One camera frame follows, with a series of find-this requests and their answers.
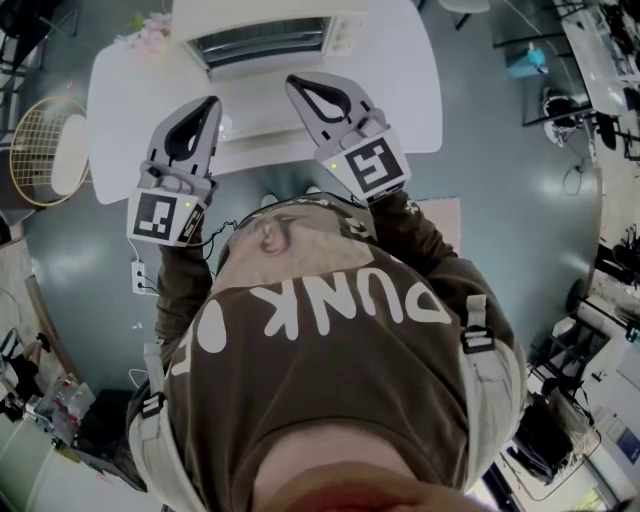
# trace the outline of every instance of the gray floor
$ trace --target gray floor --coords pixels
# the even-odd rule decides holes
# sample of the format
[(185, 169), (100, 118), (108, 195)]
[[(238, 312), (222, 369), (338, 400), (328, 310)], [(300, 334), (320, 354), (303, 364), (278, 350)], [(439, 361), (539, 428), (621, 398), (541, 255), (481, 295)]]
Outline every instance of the gray floor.
[[(78, 38), (56, 36), (47, 43), (46, 72), (27, 84), (30, 100), (62, 92), (85, 102), (96, 51), (126, 32), (134, 12), (159, 5), (135, 3), (82, 0)], [(563, 189), (567, 169), (580, 161), (575, 152), (587, 154), (586, 139), (577, 134), (574, 149), (560, 149), (541, 128), (521, 128), (522, 84), (507, 76), (504, 54), (492, 48), (497, 35), (491, 13), (472, 17), (459, 33), (451, 15), (433, 0), (423, 17), (440, 75), (444, 143), (435, 154), (410, 156), (409, 191), (415, 199), (461, 198), (463, 255), (484, 273), (518, 338), (529, 346), (563, 316), (570, 285), (589, 271), (597, 240), (593, 169), (587, 168), (576, 196), (568, 195), (576, 191), (576, 174)], [(522, 23), (515, 29), (517, 23), (507, 26), (520, 35), (530, 33)], [(340, 192), (313, 162), (224, 176), (205, 233), (224, 220), (243, 218), (267, 190), (284, 199), (311, 181)], [(133, 252), (125, 238), (125, 214), (125, 202), (102, 206), (85, 185), (28, 226), (34, 269), (50, 313), (81, 377), (95, 390), (130, 387), (127, 370), (142, 367), (142, 345), (154, 339), (155, 299), (131, 292)], [(157, 248), (138, 247), (154, 275)]]

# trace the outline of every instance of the black chair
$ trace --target black chair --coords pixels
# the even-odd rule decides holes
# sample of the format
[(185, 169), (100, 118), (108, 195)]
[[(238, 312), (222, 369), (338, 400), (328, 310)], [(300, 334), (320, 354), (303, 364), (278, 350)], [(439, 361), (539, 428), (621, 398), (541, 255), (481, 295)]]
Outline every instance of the black chair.
[(616, 138), (620, 137), (624, 142), (624, 157), (630, 162), (640, 162), (640, 156), (631, 154), (631, 147), (634, 142), (640, 142), (640, 137), (631, 135), (631, 132), (620, 131), (618, 119), (606, 114), (596, 113), (595, 115), (596, 133), (602, 138), (602, 143), (611, 151), (617, 147)]
[[(5, 34), (0, 47), (0, 62), (10, 64), (12, 72), (22, 65), (29, 54), (52, 32), (68, 37), (76, 35), (78, 11), (70, 11), (60, 22), (53, 22), (56, 7), (62, 0), (5, 0), (0, 4), (0, 30)], [(66, 32), (60, 26), (68, 18), (73, 19), (73, 31)], [(11, 61), (4, 58), (7, 40), (16, 40)]]

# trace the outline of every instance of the desk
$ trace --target desk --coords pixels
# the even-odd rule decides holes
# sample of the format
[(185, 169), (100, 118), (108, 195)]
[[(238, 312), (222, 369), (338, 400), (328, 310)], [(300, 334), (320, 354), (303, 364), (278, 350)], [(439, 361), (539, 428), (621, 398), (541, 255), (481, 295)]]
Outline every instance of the desk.
[[(291, 72), (324, 70), (346, 76), (384, 110), (405, 152), (435, 152), (442, 144), (440, 83), (420, 15), (411, 0), (370, 0), (369, 6), (353, 54), (282, 71), (281, 94), (286, 96), (284, 80)], [(184, 103), (209, 94), (220, 96), (226, 112), (256, 99), (229, 87), (216, 90), (180, 46), (137, 60), (122, 46), (102, 50), (93, 65), (87, 108), (89, 162), (98, 200), (109, 204), (127, 198), (138, 182), (140, 163), (158, 123)], [(295, 112), (293, 106), (288, 108)], [(218, 175), (310, 160), (315, 148), (303, 129), (221, 140), (209, 170)]]
[(628, 110), (623, 85), (617, 77), (613, 58), (602, 41), (599, 29), (596, 27), (589, 9), (569, 11), (563, 6), (566, 4), (563, 4), (561, 0), (554, 0), (554, 2), (562, 19), (563, 32), (512, 39), (496, 43), (493, 46), (501, 48), (512, 44), (549, 41), (566, 37), (572, 53), (561, 54), (558, 57), (575, 58), (589, 96), (589, 102), (558, 116), (541, 117), (534, 121), (525, 120), (523, 126), (539, 125), (563, 117), (591, 113), (594, 110), (616, 117), (623, 114)]

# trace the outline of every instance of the wire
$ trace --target wire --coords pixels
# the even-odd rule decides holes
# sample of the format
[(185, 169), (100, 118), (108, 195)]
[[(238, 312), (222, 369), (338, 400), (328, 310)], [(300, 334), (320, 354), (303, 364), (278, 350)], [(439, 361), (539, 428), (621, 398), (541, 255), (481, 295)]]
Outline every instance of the wire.
[[(507, 4), (509, 7), (511, 7), (511, 9), (518, 15), (520, 16), (524, 22), (529, 25), (533, 30), (536, 31), (536, 34), (538, 34), (539, 36), (544, 35), (540, 29), (538, 27), (536, 27), (529, 18), (527, 18), (527, 16), (525, 14), (522, 13), (522, 11), (518, 10), (518, 8), (513, 5), (509, 0), (502, 0), (505, 4)], [(562, 57), (560, 57), (560, 52), (558, 51), (558, 49), (555, 47), (555, 45), (551, 42), (551, 41), (545, 41), (553, 50), (553, 52), (556, 54), (556, 56), (558, 57), (558, 59), (560, 60), (560, 64), (562, 64), (562, 67), (564, 68), (564, 72), (567, 74), (567, 78), (569, 79), (569, 84), (571, 85), (571, 90), (573, 91), (573, 94), (576, 94), (576, 88), (573, 86), (573, 80), (571, 80), (571, 75), (569, 74), (569, 68), (567, 67), (566, 63), (564, 62), (564, 59)]]
[(13, 295), (11, 295), (7, 290), (5, 290), (2, 286), (0, 286), (0, 291), (2, 291), (2, 293), (4, 293), (4, 294), (8, 295), (9, 298), (16, 305), (16, 308), (18, 310), (18, 326), (16, 327), (16, 329), (20, 329), (20, 326), (22, 325), (22, 310), (20, 309), (20, 304), (18, 304), (18, 301), (16, 300), (16, 298)]
[(135, 253), (136, 253), (136, 261), (137, 261), (138, 263), (140, 263), (140, 255), (138, 254), (138, 249), (136, 249), (136, 246), (135, 246), (135, 245), (133, 245), (133, 242), (131, 241), (131, 238), (127, 237), (127, 240), (129, 240), (129, 243), (131, 244), (131, 247), (133, 248), (133, 250), (134, 250), (134, 251), (135, 251)]
[(138, 284), (138, 288), (144, 288), (145, 290), (153, 290), (154, 292), (158, 293), (158, 290), (156, 290), (153, 286), (145, 286), (143, 284)]
[(224, 231), (224, 228), (226, 228), (227, 226), (233, 226), (233, 230), (235, 231), (236, 229), (238, 229), (238, 223), (235, 220), (232, 221), (225, 221), (224, 224), (222, 224), (222, 226), (217, 229), (216, 231), (214, 231), (213, 233), (211, 233), (211, 235), (209, 236), (209, 238), (207, 238), (204, 242), (199, 243), (199, 244), (188, 244), (187, 247), (204, 247), (207, 244), (209, 244), (210, 242), (213, 242), (213, 239), (218, 236), (220, 233), (222, 233)]
[(141, 276), (143, 279), (149, 281), (153, 286), (158, 286), (153, 279), (149, 279), (147, 276)]
[(146, 375), (147, 371), (146, 370), (140, 370), (138, 368), (131, 368), (131, 370), (129, 370), (129, 378), (131, 379), (131, 382), (133, 382), (133, 385), (137, 388), (140, 389), (140, 385), (136, 382), (136, 380), (133, 378), (133, 375), (131, 375), (131, 372), (140, 372), (140, 373), (144, 373)]
[[(580, 162), (580, 165), (572, 165), (571, 167), (569, 167), (564, 175), (564, 178), (562, 178), (562, 190), (566, 195), (575, 197), (580, 193), (580, 188), (582, 187), (582, 175), (584, 174), (584, 169), (582, 167), (585, 160), (586, 158), (583, 158), (582, 162)], [(567, 192), (567, 178), (572, 172), (578, 173), (578, 186), (576, 187), (575, 192)]]

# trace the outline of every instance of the shoe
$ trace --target shoe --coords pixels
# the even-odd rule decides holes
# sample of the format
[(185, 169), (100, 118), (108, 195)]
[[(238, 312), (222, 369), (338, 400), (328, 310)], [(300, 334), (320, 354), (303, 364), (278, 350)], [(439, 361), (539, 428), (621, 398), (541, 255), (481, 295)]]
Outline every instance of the shoe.
[(36, 339), (42, 345), (42, 350), (44, 350), (45, 352), (51, 352), (51, 344), (49, 343), (49, 340), (44, 334), (39, 332), (38, 335), (36, 336)]
[(267, 194), (260, 201), (260, 208), (266, 208), (267, 206), (271, 206), (272, 204), (276, 204), (280, 202), (276, 196), (273, 194)]

